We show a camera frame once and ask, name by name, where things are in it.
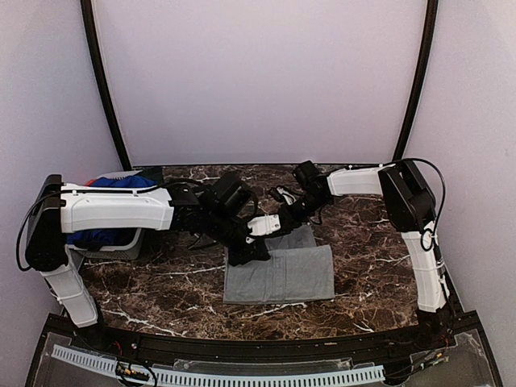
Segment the grey button shirt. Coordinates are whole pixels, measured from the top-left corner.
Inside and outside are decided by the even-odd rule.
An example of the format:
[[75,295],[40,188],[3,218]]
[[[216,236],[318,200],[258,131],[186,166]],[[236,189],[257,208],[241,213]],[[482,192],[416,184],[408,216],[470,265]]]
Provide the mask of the grey button shirt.
[[316,244],[311,226],[303,225],[288,235],[267,239],[265,245],[268,260],[226,265],[225,304],[291,304],[335,296],[331,247]]

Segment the blue printed t-shirt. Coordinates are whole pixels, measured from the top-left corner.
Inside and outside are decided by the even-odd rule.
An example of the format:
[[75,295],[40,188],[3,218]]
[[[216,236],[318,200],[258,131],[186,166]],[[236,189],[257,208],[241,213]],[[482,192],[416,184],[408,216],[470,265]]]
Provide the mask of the blue printed t-shirt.
[[[100,188],[148,188],[155,181],[138,174],[123,178],[99,177],[90,187]],[[67,244],[86,250],[97,251],[102,247],[125,246],[135,237],[135,228],[90,229],[67,235]]]

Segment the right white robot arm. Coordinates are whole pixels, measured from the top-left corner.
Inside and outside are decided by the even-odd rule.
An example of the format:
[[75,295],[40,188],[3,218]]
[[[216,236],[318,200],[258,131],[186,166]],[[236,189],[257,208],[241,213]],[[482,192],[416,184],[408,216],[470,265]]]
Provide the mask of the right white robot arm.
[[380,195],[391,225],[398,231],[410,254],[418,291],[418,309],[436,313],[447,304],[449,291],[440,251],[437,225],[442,211],[416,159],[357,168],[346,167],[324,173],[306,161],[298,165],[293,176],[303,194],[278,209],[281,229],[306,223],[337,197]]

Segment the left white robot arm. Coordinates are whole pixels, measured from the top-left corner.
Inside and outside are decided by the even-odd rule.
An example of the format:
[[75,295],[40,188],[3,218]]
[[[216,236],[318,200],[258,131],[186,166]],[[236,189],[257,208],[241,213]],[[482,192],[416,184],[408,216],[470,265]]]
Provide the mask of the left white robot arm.
[[187,231],[206,235],[236,253],[231,264],[267,259],[262,240],[281,228],[278,215],[239,212],[255,193],[228,173],[213,185],[174,179],[147,188],[91,187],[64,183],[48,176],[29,208],[15,242],[22,272],[40,273],[65,308],[82,338],[97,352],[113,346],[113,332],[101,322],[102,313],[73,263],[67,235],[93,229]]

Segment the grey laundry basket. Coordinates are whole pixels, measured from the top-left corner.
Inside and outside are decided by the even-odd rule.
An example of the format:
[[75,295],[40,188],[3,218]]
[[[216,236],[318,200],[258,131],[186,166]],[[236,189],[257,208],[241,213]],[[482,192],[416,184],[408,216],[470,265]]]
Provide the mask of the grey laundry basket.
[[[129,171],[129,172],[116,172],[116,173],[106,173],[101,176],[98,176],[94,179],[98,179],[99,177],[108,177],[108,178],[123,178],[127,176],[136,175],[137,171]],[[114,259],[114,260],[135,260],[139,256],[139,251],[141,249],[141,245],[143,242],[144,231],[141,228],[135,228],[136,233],[134,239],[125,246],[105,246],[100,248],[97,251],[86,250],[83,248],[78,248],[69,244],[69,248],[75,250],[76,252],[82,254],[87,258],[94,259]]]

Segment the black curved front rail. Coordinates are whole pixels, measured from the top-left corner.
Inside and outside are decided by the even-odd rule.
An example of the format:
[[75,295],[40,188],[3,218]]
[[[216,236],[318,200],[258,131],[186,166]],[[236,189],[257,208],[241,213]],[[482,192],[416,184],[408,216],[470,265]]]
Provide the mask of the black curved front rail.
[[356,364],[367,361],[391,364],[408,360],[412,354],[437,348],[450,353],[464,339],[474,353],[487,355],[485,333],[475,311],[458,314],[452,334],[441,335],[426,345],[420,341],[419,331],[419,326],[412,326],[323,339],[231,341],[187,339],[107,327],[107,348],[100,352],[147,364],[169,365],[176,360],[279,363],[346,358]]

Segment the right black frame post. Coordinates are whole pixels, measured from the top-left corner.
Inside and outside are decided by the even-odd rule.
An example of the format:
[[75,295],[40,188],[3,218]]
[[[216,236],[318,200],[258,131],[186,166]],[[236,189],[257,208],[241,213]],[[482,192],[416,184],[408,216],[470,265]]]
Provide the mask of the right black frame post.
[[402,126],[397,138],[396,147],[393,152],[393,161],[403,158],[410,139],[410,133],[414,125],[418,104],[422,95],[422,88],[427,74],[427,66],[431,55],[431,47],[435,33],[438,9],[438,0],[427,1],[425,19],[422,29],[422,38],[418,51],[418,59],[414,70],[414,79],[410,89],[410,95],[406,106],[406,112],[402,121]]

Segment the black frame post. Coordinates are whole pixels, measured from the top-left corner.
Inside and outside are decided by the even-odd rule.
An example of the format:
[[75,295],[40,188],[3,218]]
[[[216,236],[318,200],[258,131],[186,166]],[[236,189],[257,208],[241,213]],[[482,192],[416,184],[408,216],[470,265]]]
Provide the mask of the black frame post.
[[406,112],[402,121],[402,126],[397,138],[396,147],[393,152],[393,161],[403,158],[410,139],[410,133],[414,125],[418,104],[422,95],[422,88],[427,74],[427,66],[431,55],[431,47],[435,33],[438,9],[438,0],[427,1],[425,19],[422,29],[422,38],[418,51],[418,59],[414,70],[414,79],[410,89],[410,95],[406,106]]
[[129,171],[132,169],[132,165],[116,117],[114,104],[110,95],[110,89],[102,61],[102,54],[94,17],[94,2],[90,0],[81,0],[80,6],[85,37],[89,49],[90,61],[94,71],[98,94],[101,99],[102,108],[110,132],[110,137],[113,141],[114,148],[123,171]]

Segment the left black frame post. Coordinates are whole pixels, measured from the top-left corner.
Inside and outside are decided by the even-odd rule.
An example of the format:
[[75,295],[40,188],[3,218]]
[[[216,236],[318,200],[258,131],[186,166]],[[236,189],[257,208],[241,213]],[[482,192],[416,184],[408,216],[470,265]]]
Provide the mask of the left black frame post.
[[129,171],[132,169],[132,165],[116,117],[114,104],[110,95],[110,89],[102,61],[102,54],[94,17],[94,2],[90,0],[81,0],[80,6],[85,37],[89,49],[90,61],[94,71],[98,94],[101,99],[102,108],[110,132],[110,137],[113,141],[114,148],[123,171]]

